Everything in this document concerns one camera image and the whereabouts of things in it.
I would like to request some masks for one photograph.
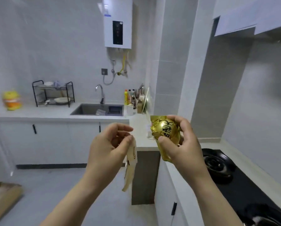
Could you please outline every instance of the white countertop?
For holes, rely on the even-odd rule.
[[[201,143],[200,145],[202,148],[220,149],[281,208],[281,185],[240,151],[225,140],[221,140],[220,143]],[[166,162],[166,165],[188,225],[204,226],[202,218],[198,217],[201,213],[193,190],[172,163]]]
[[[124,107],[123,116],[70,115],[80,104],[72,103],[70,108],[65,105],[24,105],[15,111],[0,107],[0,121],[129,122],[134,128],[131,134],[136,139],[138,151],[158,150],[155,140],[146,137],[146,125],[151,123],[146,114],[128,116]]]

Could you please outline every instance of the faucet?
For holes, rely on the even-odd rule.
[[[103,105],[103,104],[104,104],[105,94],[104,94],[103,87],[102,87],[102,85],[101,85],[101,84],[97,84],[97,85],[96,85],[96,90],[98,89],[98,86],[100,86],[100,87],[101,87],[101,97],[102,97],[102,99],[101,99],[100,104],[101,104],[101,105]]]

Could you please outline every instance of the black metal rack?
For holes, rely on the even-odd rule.
[[[35,81],[32,83],[34,98],[36,102],[36,106],[38,105],[45,105],[45,104],[53,104],[53,105],[68,105],[70,107],[71,102],[75,102],[74,98],[74,85],[72,82],[66,83],[64,86],[61,87],[54,87],[54,86],[45,86],[43,80]],[[67,102],[56,102],[56,101],[49,101],[47,100],[59,98],[56,96],[56,93],[60,91],[61,96],[63,97],[63,91],[66,91]]]

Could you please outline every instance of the floor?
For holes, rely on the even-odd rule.
[[[25,195],[0,220],[0,226],[39,225],[82,177],[85,169],[17,170],[12,182],[24,187]],[[157,226],[154,205],[131,205],[129,191],[122,192],[125,168],[101,193],[88,211],[83,226]]]

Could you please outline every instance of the gas stove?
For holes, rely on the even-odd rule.
[[[281,209],[221,150],[203,148],[209,173],[245,226],[281,226]]]

